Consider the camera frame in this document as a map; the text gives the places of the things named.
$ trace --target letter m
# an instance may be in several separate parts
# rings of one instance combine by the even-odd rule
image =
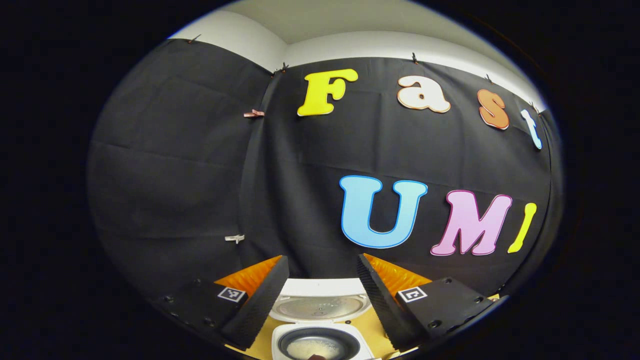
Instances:
[[[447,194],[447,202],[451,205],[449,223],[438,245],[431,248],[436,256],[448,256],[456,252],[453,245],[460,234],[460,254],[464,254],[471,246],[476,245],[473,255],[488,255],[495,250],[495,242],[502,229],[502,223],[511,207],[511,197],[498,195],[482,218],[479,218],[476,196],[466,190],[455,190]]]

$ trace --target white ceiling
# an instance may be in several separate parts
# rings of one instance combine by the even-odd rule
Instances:
[[[350,31],[400,31],[481,53],[523,77],[493,46],[447,17],[408,0],[240,0],[220,10],[244,15],[287,44]]]

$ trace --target blue letter u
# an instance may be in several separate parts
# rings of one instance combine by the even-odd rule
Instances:
[[[342,206],[342,232],[358,245],[385,249],[402,244],[413,230],[418,201],[427,193],[427,186],[418,181],[398,181],[394,191],[400,195],[400,205],[396,226],[387,232],[379,233],[369,227],[373,196],[382,189],[382,182],[367,176],[345,176],[340,179],[344,190]]]

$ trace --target yellow letter f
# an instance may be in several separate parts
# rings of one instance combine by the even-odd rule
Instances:
[[[298,116],[325,115],[333,111],[333,105],[326,102],[326,96],[331,94],[333,100],[340,100],[344,96],[346,85],[343,79],[336,79],[329,84],[331,78],[344,78],[356,81],[358,73],[353,69],[315,72],[305,76],[309,82],[305,103],[298,108]]]

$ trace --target white wall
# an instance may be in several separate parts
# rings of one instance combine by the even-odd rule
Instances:
[[[269,71],[315,61],[384,57],[436,63],[485,77],[533,102],[538,110],[547,108],[533,84],[489,57],[466,47],[410,33],[395,31],[354,31],[312,38],[287,45],[258,22],[226,11],[212,12],[187,25],[170,38],[194,38],[244,56]]]
[[[273,72],[282,68],[287,44],[248,17],[225,11],[212,12],[185,26],[169,38],[198,36],[198,41],[220,46]]]

